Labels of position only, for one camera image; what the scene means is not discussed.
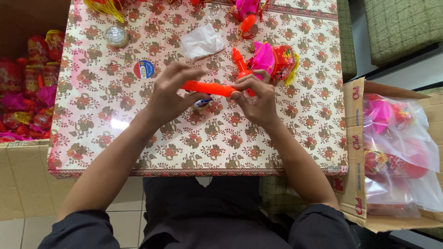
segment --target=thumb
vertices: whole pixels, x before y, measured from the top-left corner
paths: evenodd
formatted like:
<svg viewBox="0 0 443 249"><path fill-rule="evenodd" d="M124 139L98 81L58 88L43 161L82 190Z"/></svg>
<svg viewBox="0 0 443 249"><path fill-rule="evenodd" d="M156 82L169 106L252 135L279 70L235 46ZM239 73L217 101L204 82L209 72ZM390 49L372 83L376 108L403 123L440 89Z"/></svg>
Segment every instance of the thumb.
<svg viewBox="0 0 443 249"><path fill-rule="evenodd" d="M210 96L207 93L199 93L199 92L193 93L185 98L186 107L189 107L193 103L202 99L210 99Z"/></svg>
<svg viewBox="0 0 443 249"><path fill-rule="evenodd" d="M248 102L248 100L245 98L245 96L243 95L243 93L239 92L239 91L234 91L231 93L231 98L233 100L235 100L235 102L237 102L237 104L241 107L241 109L243 110L243 112L245 111L245 109L247 109L250 106L250 103Z"/></svg>

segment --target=black pants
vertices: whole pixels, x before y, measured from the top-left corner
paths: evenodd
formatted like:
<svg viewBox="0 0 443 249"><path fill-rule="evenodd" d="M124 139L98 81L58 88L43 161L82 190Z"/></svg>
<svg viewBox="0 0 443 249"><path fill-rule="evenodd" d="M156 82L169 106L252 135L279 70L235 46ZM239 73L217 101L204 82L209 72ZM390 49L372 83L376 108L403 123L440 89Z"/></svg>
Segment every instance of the black pants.
<svg viewBox="0 0 443 249"><path fill-rule="evenodd" d="M166 219L225 217L258 221L258 176L217 176L205 188L195 177L144 177L144 218L151 228Z"/></svg>

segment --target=black shirt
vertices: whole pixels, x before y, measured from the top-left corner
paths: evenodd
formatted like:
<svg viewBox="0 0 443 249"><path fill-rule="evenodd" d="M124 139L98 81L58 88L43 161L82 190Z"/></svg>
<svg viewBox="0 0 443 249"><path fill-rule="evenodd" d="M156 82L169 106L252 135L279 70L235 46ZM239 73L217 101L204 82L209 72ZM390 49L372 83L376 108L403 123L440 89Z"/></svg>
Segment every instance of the black shirt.
<svg viewBox="0 0 443 249"><path fill-rule="evenodd" d="M69 214L52 226L39 249L119 249L109 216L98 210ZM292 225L289 243L261 224L230 218L166 220L146 235L141 249L357 248L343 213L317 204Z"/></svg>

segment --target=person's left hand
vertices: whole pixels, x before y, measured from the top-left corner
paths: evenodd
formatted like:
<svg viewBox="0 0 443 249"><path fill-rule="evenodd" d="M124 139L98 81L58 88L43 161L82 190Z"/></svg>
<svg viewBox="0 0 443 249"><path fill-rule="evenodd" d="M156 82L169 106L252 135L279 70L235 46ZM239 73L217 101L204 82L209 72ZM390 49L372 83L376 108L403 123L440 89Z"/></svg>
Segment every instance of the person's left hand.
<svg viewBox="0 0 443 249"><path fill-rule="evenodd" d="M149 125L159 129L177 118L195 102L209 99L206 93L193 93L185 98L177 94L177 90L186 81L199 79L206 73L203 69L193 68L186 63L171 63L154 83L153 94L143 109Z"/></svg>

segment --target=forearm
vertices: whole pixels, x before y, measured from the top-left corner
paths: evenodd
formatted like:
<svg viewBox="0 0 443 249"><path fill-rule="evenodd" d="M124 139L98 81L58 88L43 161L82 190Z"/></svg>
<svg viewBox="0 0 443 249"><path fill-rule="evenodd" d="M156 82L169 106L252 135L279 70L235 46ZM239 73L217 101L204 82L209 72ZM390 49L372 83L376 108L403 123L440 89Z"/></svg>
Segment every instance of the forearm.
<svg viewBox="0 0 443 249"><path fill-rule="evenodd" d="M335 209L337 199L326 176L280 120L266 129L283 162L291 187L308 203L323 203Z"/></svg>
<svg viewBox="0 0 443 249"><path fill-rule="evenodd" d="M142 110L131 124L88 166L67 195L58 221L80 210L103 210L115 199L157 128Z"/></svg>

